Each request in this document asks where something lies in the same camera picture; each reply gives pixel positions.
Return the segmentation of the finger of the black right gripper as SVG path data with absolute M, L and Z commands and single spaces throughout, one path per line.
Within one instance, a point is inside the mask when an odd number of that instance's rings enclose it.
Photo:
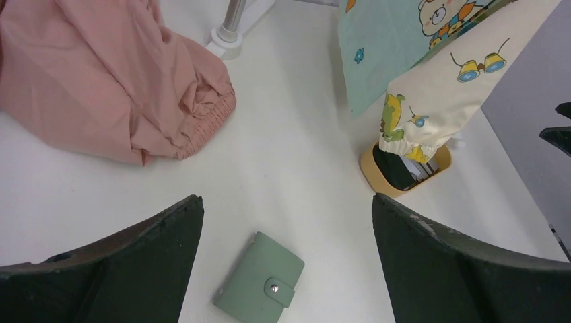
M 570 127 L 547 127 L 539 133 L 539 137 L 558 148 L 567 156 L 571 156 L 570 133 Z
M 558 104 L 558 106 L 555 108 L 555 111 L 558 114 L 565 116 L 568 119 L 571 119 L 571 102 L 564 102 Z

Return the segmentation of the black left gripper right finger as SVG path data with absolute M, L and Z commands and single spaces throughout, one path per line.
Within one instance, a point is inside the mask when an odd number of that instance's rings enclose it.
M 385 194 L 372 224 L 397 322 L 569 322 L 570 264 L 507 250 Z

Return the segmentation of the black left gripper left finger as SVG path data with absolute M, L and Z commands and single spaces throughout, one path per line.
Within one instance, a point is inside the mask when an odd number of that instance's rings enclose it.
M 1 268 L 2 322 L 177 322 L 204 207 L 191 195 L 44 262 Z

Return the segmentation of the yellow oval tray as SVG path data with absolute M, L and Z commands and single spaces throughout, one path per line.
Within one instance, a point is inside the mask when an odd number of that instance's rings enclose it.
M 440 148 L 437 149 L 435 155 L 433 156 L 436 158 L 436 161 L 440 165 L 440 170 L 427 180 L 424 180 L 419 184 L 416 183 L 413 186 L 411 186 L 408 190 L 402 191 L 392 187 L 386 181 L 381 171 L 377 167 L 372 154 L 372 149 L 375 145 L 379 147 L 379 142 L 378 141 L 375 142 L 370 148 L 368 148 L 367 151 L 363 152 L 363 154 L 361 155 L 360 168 L 364 177 L 366 178 L 366 180 L 368 181 L 369 185 L 374 190 L 374 192 L 383 193 L 391 198 L 397 198 L 402 194 L 405 194 L 406 192 L 409 192 L 410 190 L 414 189 L 416 186 L 426 183 L 431 178 L 435 177 L 437 174 L 449 168 L 452 163 L 452 155 L 448 147 L 445 145 L 441 146 Z

